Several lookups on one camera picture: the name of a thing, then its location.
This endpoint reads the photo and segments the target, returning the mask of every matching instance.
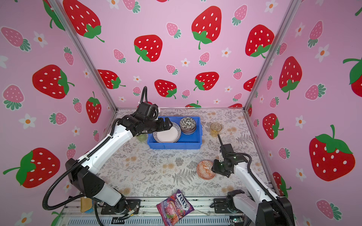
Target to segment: glass cup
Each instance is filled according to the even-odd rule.
[[[141,134],[139,136],[136,136],[136,138],[141,142],[147,140],[147,137],[148,137],[147,134]]]
[[[223,127],[219,123],[211,123],[210,125],[210,135],[212,137],[217,137],[218,134],[221,132]]]

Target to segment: white flower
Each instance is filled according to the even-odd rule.
[[[226,48],[225,50],[222,50],[221,52],[223,53],[223,54],[221,55],[222,57],[223,57],[223,56],[229,57],[229,54],[231,53],[231,51],[229,50],[229,48]]]
[[[319,62],[322,62],[324,57],[329,56],[329,52],[327,51],[328,47],[329,47],[329,44],[326,45],[324,48],[323,47],[318,48],[318,53],[315,56],[315,58],[319,58]]]
[[[266,8],[264,10],[264,12],[270,12],[272,13],[274,10],[274,7],[276,7],[278,4],[275,2],[275,0],[271,0],[271,1],[267,1],[266,2]]]
[[[306,121],[303,120],[303,115],[301,115],[299,118],[295,117],[295,120],[295,126],[299,126],[301,129],[303,129],[303,125],[306,123]]]
[[[83,71],[83,73],[86,78],[89,78],[89,71],[87,69]]]
[[[302,35],[302,30],[304,29],[305,25],[300,23],[299,27],[295,29],[295,37]]]
[[[136,81],[137,83],[139,83],[140,81],[142,81],[142,79],[139,78],[139,76],[133,76],[133,81]]]
[[[185,58],[184,60],[181,61],[181,63],[182,63],[182,66],[188,67],[190,62],[187,61],[187,58]]]
[[[0,67],[6,68],[6,64],[4,62],[7,60],[8,58],[6,56],[0,56]]]
[[[232,88],[230,88],[230,86],[225,88],[225,92],[229,93],[231,90],[232,90]]]
[[[36,31],[34,31],[34,41],[39,42],[40,46],[43,48],[44,45],[48,45],[47,41],[44,39],[43,34],[38,34]]]
[[[68,190],[72,189],[72,184],[69,183],[69,181],[67,181],[67,184],[63,187],[63,189],[66,191],[66,193],[68,192]]]
[[[297,168],[295,168],[296,169],[296,177],[298,177],[299,179],[300,179],[300,181],[302,181],[303,182],[303,178],[307,178],[307,176],[303,173],[303,169],[297,169]]]
[[[109,2],[109,7],[111,9],[113,9],[113,8],[119,9],[118,8],[119,0],[107,0],[107,2]]]
[[[272,159],[272,157],[273,157],[272,151],[268,151],[268,156],[270,159]]]
[[[25,114],[25,118],[24,119],[19,119],[19,122],[23,123],[24,124],[24,129],[28,128],[29,126],[30,127],[35,127],[35,120],[37,118],[34,118],[34,117],[30,117],[29,114]]]
[[[305,226],[313,226],[313,225],[311,224],[311,219],[310,219],[310,218],[306,218],[305,216],[303,216],[303,224],[304,224]]]
[[[322,6],[324,0],[317,0],[316,4],[319,4],[319,6]]]
[[[77,126],[74,126],[74,129],[72,129],[73,136],[79,135],[80,128]]]
[[[29,224],[31,222],[31,216],[33,215],[33,212],[31,211],[30,213],[22,213],[21,214],[21,218],[20,220],[18,220],[15,223],[15,226],[24,226],[26,224]]]

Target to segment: purple candy package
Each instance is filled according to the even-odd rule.
[[[157,204],[157,209],[162,216],[165,226],[175,225],[181,218],[194,211],[193,206],[187,201],[180,190],[165,201]]]

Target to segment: stack of plates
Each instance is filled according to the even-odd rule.
[[[153,137],[158,143],[175,143],[181,137],[181,128],[172,121],[170,130],[154,132]]]
[[[196,121],[193,118],[185,117],[180,120],[181,131],[190,135],[196,131]]]

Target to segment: pink wall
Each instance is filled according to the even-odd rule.
[[[43,1],[6,1],[0,12],[0,27],[12,29],[0,28],[0,90],[5,103],[0,107],[1,172],[21,167],[1,174],[1,197],[6,205],[1,209],[1,225],[50,226],[57,214],[43,210],[45,192],[65,171],[69,156],[78,158],[97,144],[93,131],[97,130],[101,139],[113,112],[108,111],[108,103],[93,78],[83,73],[86,66],[67,33],[54,21],[50,27],[51,17]],[[29,46],[26,43],[30,44],[30,50],[22,51],[20,46]],[[67,54],[72,65],[64,56],[65,47],[72,51],[71,56]],[[55,66],[40,71],[47,65]],[[68,82],[75,85],[69,84],[67,95],[64,95],[67,83],[58,85],[60,69]],[[96,123],[86,113],[86,103],[93,97],[93,91],[102,106]],[[81,109],[80,104],[74,106],[74,98],[79,99]],[[57,117],[53,124],[49,118],[58,112],[66,117],[66,122],[64,117]],[[67,182],[64,179],[56,187],[51,205],[75,194],[76,189]]]
[[[343,61],[362,57],[362,15],[355,15],[361,7],[358,1],[302,2],[284,37],[286,50],[275,55],[252,103],[254,129],[299,225],[360,221],[362,71],[361,62]],[[293,83],[285,86],[287,79]],[[277,136],[276,117],[284,128]]]
[[[114,75],[113,78],[117,75],[120,85],[125,85],[118,86],[119,81],[111,83],[110,76],[104,79],[118,107],[137,106],[139,96],[136,96],[136,87],[142,90],[145,85],[148,86],[149,100],[161,107],[185,107],[191,103],[198,103],[202,107],[229,107],[234,104],[245,105],[250,89],[245,90],[244,84],[247,86],[249,80],[254,82],[264,60],[261,55],[248,56],[245,48],[250,55],[256,49],[255,44],[266,47],[273,41],[272,33],[277,32],[290,0],[139,0],[133,1],[135,5],[125,5],[127,1],[119,0],[114,1],[115,4],[110,0],[80,2],[64,0],[63,5],[96,68],[108,70],[110,75]],[[198,17],[205,10],[205,15]],[[233,20],[235,15],[241,23],[235,21],[236,18]],[[91,25],[90,29],[86,28],[87,24]],[[195,40],[192,31],[202,41],[200,50],[200,41]],[[199,31],[207,32],[205,39],[198,35]],[[254,41],[252,44],[248,39],[249,33]],[[156,43],[143,44],[155,40]],[[143,53],[143,58],[150,62],[143,58],[137,62],[140,55],[135,51],[135,43],[139,54]],[[201,58],[206,65],[201,66],[202,62],[199,64]],[[242,75],[238,71],[234,75],[236,69],[240,69]],[[210,80],[208,76],[214,76],[209,83],[199,85],[205,90],[200,90],[195,84],[195,78],[200,73],[205,73],[201,74],[201,82],[207,82]],[[157,80],[164,80],[156,83],[156,86],[160,85],[160,88],[157,87],[160,90],[155,87]],[[165,97],[168,93],[163,88],[172,89],[170,97]]]

